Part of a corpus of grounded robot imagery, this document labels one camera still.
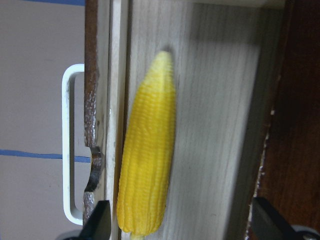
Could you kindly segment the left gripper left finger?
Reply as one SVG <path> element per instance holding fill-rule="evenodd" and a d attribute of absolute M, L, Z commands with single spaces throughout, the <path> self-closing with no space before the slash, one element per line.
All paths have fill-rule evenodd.
<path fill-rule="evenodd" d="M 108 200 L 97 203 L 77 237 L 78 240 L 109 240 L 111 236 L 111 207 Z"/>

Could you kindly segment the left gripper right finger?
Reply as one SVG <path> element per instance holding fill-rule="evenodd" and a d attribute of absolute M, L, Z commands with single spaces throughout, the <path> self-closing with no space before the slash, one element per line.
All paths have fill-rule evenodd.
<path fill-rule="evenodd" d="M 295 230 L 264 197 L 252 200 L 251 228 L 258 240 L 298 239 Z"/>

